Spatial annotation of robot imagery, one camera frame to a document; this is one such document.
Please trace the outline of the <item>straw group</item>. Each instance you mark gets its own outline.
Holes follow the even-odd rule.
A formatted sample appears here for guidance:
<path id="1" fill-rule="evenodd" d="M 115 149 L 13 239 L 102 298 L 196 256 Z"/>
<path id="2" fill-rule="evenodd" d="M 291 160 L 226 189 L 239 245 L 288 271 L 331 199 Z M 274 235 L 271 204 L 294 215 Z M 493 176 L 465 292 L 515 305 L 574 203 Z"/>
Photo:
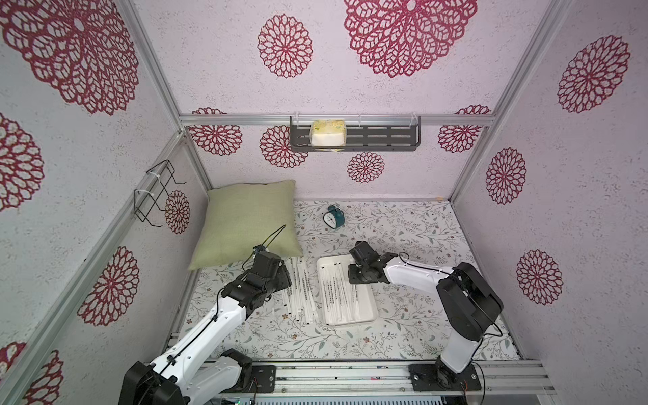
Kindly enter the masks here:
<path id="1" fill-rule="evenodd" d="M 361 285 L 351 285 L 354 296 L 354 320 L 360 322 L 364 316 Z"/>
<path id="2" fill-rule="evenodd" d="M 339 278 L 339 288 L 340 288 L 340 302 L 342 307 L 342 319 L 347 322 L 350 318 L 349 312 L 349 296 L 347 289 L 345 287 L 344 272 L 340 265 L 337 265 L 337 277 Z"/>
<path id="3" fill-rule="evenodd" d="M 354 321 L 354 296 L 352 292 L 351 283 L 345 285 L 344 288 L 345 288 L 345 296 L 346 296 L 346 302 L 347 302 L 348 313 L 349 313 L 349 320 L 352 322 Z"/>
<path id="4" fill-rule="evenodd" d="M 332 289 L 331 277 L 328 271 L 324 272 L 324 279 L 325 279 L 325 291 L 327 293 L 326 302 L 327 302 L 327 314 L 329 318 L 328 323 L 332 324 L 332 322 L 335 320 L 334 296 L 332 295 L 334 290 Z"/>

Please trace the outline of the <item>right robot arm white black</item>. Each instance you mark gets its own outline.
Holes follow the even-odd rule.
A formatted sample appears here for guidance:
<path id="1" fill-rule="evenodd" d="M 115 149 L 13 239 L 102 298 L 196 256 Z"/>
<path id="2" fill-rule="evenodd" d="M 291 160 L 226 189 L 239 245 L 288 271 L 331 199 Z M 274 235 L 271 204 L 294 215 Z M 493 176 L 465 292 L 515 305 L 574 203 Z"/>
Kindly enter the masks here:
<path id="1" fill-rule="evenodd" d="M 496 324 L 504 305 L 481 273 L 470 263 L 450 268 L 408 260 L 403 254 L 379 254 L 361 241 L 349 251 L 353 285 L 403 285 L 425 293 L 437 293 L 452 334 L 438 358 L 440 369 L 457 376 L 472 363 L 489 328 Z"/>

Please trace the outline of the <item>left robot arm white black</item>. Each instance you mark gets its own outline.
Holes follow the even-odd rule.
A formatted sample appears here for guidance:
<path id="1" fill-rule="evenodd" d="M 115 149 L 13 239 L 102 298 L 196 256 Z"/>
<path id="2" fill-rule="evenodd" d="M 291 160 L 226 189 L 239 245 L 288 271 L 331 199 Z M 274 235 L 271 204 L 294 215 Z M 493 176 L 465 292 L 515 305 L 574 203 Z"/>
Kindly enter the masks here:
<path id="1" fill-rule="evenodd" d="M 257 393 L 253 360 L 228 349 L 214 364 L 204 363 L 217 347 L 272 294 L 291 286 L 285 261 L 259 251 L 251 269 L 217 293 L 209 313 L 164 354 L 136 362 L 125 374 L 120 404 L 206 404 L 223 392 Z"/>

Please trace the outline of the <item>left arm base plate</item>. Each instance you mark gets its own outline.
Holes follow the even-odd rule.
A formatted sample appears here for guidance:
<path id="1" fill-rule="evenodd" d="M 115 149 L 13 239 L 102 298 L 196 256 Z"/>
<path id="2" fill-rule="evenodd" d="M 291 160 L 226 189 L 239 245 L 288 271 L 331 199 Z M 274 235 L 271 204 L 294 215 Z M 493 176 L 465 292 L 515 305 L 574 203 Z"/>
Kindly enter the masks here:
<path id="1" fill-rule="evenodd" d="M 243 366 L 239 380 L 224 393 L 273 393 L 276 366 Z"/>

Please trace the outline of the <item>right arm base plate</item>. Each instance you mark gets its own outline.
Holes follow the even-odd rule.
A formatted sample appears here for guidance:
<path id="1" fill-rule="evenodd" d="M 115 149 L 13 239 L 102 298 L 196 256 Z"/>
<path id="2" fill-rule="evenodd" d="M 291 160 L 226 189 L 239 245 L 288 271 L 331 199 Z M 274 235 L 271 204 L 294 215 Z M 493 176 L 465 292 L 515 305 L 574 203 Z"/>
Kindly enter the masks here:
<path id="1" fill-rule="evenodd" d="M 408 372 L 413 390 L 417 393 L 425 391 L 470 393 L 483 390 L 481 380 L 473 364 L 470 364 L 460 373 L 455 373 L 442 362 L 410 364 Z"/>

